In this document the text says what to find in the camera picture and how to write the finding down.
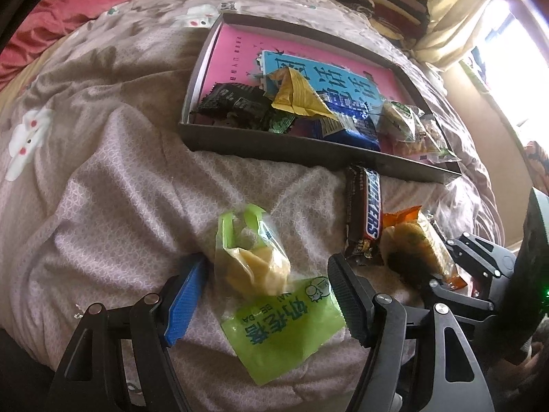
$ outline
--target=metal screw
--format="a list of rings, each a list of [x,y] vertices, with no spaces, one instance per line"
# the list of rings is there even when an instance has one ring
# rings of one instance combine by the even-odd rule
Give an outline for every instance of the metal screw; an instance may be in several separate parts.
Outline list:
[[[160,297],[158,296],[158,294],[156,293],[149,293],[145,296],[145,298],[143,299],[143,301],[145,302],[145,304],[147,305],[154,305],[155,303],[157,303],[158,301],[160,300]]]
[[[377,296],[375,296],[375,299],[380,304],[390,304],[393,301],[393,298],[389,296],[389,294],[385,294],[385,293],[378,294]]]
[[[90,312],[90,314],[97,314],[97,313],[100,313],[102,309],[103,307],[101,306],[101,304],[93,304],[93,305],[90,305],[90,308],[88,308],[88,311]]]
[[[435,310],[440,314],[447,314],[449,312],[449,308],[444,304],[435,304]]]

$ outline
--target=yellow snack wrapper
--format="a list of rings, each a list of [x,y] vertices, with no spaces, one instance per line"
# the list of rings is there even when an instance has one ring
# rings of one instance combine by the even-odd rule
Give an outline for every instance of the yellow snack wrapper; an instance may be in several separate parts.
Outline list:
[[[298,116],[325,116],[339,122],[299,71],[285,67],[269,74],[269,77],[274,81],[282,81],[272,103],[273,108]]]

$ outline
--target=black snack package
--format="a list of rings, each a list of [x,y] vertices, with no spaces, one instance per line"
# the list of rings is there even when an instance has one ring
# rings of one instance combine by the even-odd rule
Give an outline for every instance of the black snack package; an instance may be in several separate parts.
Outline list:
[[[379,174],[375,170],[351,165],[347,175],[347,240],[345,256],[371,256],[381,237],[382,208]]]
[[[224,119],[229,112],[233,112],[249,121],[251,118],[262,119],[271,104],[271,99],[259,87],[243,83],[216,83],[196,111],[217,119]]]
[[[253,130],[286,133],[295,116],[271,106],[272,100],[259,87],[242,83],[216,83],[196,111],[228,125]]]

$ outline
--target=snickers wrapper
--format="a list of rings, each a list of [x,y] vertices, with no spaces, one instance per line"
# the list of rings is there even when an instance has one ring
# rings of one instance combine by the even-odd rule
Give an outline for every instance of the snickers wrapper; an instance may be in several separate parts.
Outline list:
[[[346,169],[347,242],[345,256],[371,257],[381,237],[382,208],[379,174],[375,170],[351,165]]]

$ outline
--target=wall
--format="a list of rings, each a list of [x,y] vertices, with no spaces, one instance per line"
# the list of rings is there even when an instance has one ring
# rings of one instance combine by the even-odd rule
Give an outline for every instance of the wall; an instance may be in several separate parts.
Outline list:
[[[488,169],[505,230],[505,246],[522,240],[522,225],[532,180],[517,143],[501,116],[482,97],[460,64],[443,73],[448,101],[469,129]]]

